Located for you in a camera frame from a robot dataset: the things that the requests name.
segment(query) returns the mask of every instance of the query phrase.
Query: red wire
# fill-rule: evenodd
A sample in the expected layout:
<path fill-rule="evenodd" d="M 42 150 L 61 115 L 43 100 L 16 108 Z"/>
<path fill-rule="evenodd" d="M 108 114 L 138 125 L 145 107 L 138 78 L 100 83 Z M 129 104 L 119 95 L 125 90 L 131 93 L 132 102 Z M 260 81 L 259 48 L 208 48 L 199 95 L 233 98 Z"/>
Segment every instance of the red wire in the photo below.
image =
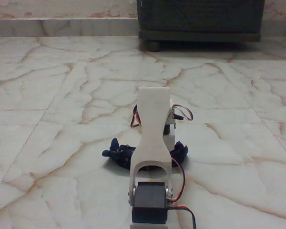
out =
<path fill-rule="evenodd" d="M 181 171 L 182 171 L 182 176 L 183 176 L 182 187 L 181 187 L 181 190 L 180 190 L 180 192 L 178 193 L 178 195 L 177 195 L 175 198 L 167 198 L 167 201 L 168 201 L 168 202 L 174 203 L 174 202 L 177 202 L 177 201 L 180 199 L 180 197 L 181 197 L 181 195 L 182 195 L 182 193 L 183 193 L 184 186 L 185 186 L 185 172 L 184 172 L 183 167 L 177 162 L 176 159 L 172 158 L 172 160 L 173 160 L 173 161 L 178 165 L 178 167 L 181 169 Z"/>
<path fill-rule="evenodd" d="M 167 207 L 168 210 L 185 210 L 191 213 L 192 215 L 192 223 L 193 223 L 193 229 L 196 229 L 196 219 L 194 213 L 185 205 L 172 205 Z"/>

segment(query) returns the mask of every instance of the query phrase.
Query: wall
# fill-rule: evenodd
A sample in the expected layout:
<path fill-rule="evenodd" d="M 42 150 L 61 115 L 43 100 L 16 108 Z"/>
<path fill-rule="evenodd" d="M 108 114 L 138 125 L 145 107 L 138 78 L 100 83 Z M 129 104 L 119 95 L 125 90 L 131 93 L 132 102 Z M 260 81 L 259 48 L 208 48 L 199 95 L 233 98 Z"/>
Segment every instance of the wall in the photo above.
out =
<path fill-rule="evenodd" d="M 136 18 L 136 0 L 0 0 L 11 18 Z M 266 0 L 264 20 L 286 20 L 286 0 Z"/>

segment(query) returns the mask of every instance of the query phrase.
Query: white plastic bracket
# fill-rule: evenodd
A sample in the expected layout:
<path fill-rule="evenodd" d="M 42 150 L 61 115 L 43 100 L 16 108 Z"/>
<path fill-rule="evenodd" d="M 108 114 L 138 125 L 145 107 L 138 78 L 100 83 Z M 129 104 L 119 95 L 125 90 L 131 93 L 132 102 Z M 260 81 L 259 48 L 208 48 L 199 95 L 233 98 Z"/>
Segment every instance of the white plastic bracket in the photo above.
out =
<path fill-rule="evenodd" d="M 133 152 L 130 165 L 129 203 L 133 206 L 135 178 L 144 166 L 158 166 L 166 171 L 168 195 L 172 188 L 172 158 L 163 141 L 163 130 L 170 112 L 170 90 L 167 87 L 141 87 L 138 92 L 138 113 L 142 138 Z"/>

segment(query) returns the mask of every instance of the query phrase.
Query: white marble floor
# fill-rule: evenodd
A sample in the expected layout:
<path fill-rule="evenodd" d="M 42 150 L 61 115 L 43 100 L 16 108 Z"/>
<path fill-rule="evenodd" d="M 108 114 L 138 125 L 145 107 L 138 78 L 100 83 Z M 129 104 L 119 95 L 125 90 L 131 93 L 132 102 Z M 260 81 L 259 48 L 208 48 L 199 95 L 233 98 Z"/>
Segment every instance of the white marble floor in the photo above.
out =
<path fill-rule="evenodd" d="M 286 229 L 286 38 L 214 51 L 138 51 L 135 37 L 0 38 L 0 229 L 126 229 L 138 86 L 169 86 L 195 120 L 179 201 L 198 229 Z M 181 175 L 174 170 L 175 190 Z M 185 212 L 170 229 L 190 229 Z"/>

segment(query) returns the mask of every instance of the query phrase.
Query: wall baseboard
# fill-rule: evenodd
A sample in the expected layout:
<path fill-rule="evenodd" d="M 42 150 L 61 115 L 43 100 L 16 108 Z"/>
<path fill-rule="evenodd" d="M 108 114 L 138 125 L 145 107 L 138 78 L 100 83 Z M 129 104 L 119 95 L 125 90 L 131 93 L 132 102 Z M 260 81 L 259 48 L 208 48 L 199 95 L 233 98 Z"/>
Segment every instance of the wall baseboard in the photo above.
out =
<path fill-rule="evenodd" d="M 0 20 L 0 37 L 136 36 L 137 19 L 12 19 Z M 265 20 L 263 36 L 286 36 L 286 21 Z"/>

